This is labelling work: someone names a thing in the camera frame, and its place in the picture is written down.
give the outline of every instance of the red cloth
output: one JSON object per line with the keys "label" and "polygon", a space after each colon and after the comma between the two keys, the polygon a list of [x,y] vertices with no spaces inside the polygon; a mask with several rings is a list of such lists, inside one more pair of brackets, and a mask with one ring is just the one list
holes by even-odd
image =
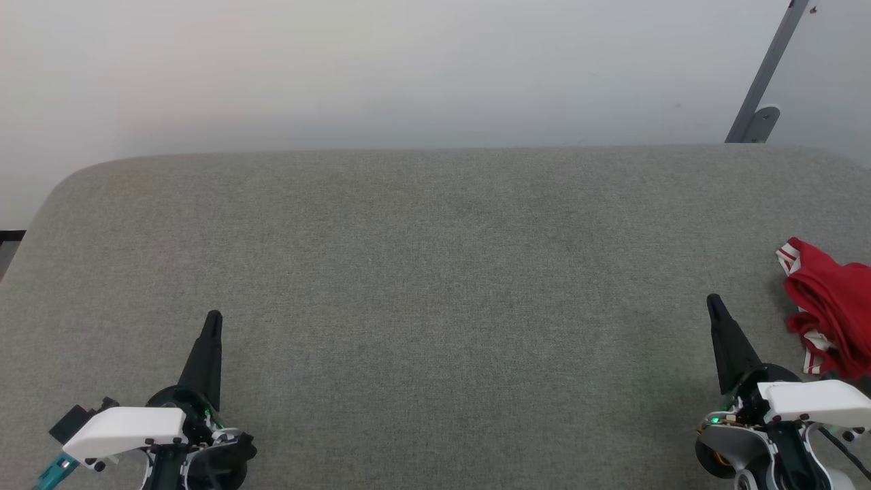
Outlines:
{"label": "red cloth", "polygon": [[[788,243],[800,251],[801,267],[787,277],[784,287],[805,310],[789,319],[789,330],[823,357],[822,372],[835,369],[847,379],[871,374],[871,267],[855,262],[841,266],[795,237]],[[838,349],[817,348],[804,337],[811,329]]]}

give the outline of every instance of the black cable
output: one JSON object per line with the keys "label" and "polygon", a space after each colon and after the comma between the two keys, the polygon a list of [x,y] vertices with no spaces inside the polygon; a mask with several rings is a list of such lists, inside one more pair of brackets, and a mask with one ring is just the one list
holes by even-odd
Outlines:
{"label": "black cable", "polygon": [[844,456],[847,456],[847,459],[849,459],[850,462],[852,462],[854,465],[856,465],[857,468],[859,468],[859,471],[861,471],[862,474],[865,475],[865,478],[871,480],[871,472],[869,472],[865,465],[863,465],[862,462],[859,461],[859,458],[856,458],[856,456],[852,454],[846,446],[844,446],[844,443],[838,440],[838,438],[832,435],[832,433],[829,432],[827,429],[821,428],[820,432],[822,432],[822,435],[826,436],[826,439],[830,440],[835,447],[840,449],[841,452],[844,453]]}

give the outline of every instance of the white backdrop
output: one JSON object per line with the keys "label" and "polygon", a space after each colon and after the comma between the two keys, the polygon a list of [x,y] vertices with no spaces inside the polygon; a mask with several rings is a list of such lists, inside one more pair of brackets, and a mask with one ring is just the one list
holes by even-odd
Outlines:
{"label": "white backdrop", "polygon": [[780,118],[769,144],[826,148],[871,168],[871,2],[811,0],[760,106]]}
{"label": "white backdrop", "polygon": [[154,153],[713,143],[788,0],[4,0],[0,228]]}

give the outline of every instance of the black strip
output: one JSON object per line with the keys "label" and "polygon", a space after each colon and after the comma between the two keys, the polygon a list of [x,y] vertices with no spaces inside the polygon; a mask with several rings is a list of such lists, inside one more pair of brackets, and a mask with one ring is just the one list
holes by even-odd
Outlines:
{"label": "black strip", "polygon": [[20,242],[24,238],[22,229],[0,230],[0,242]]}

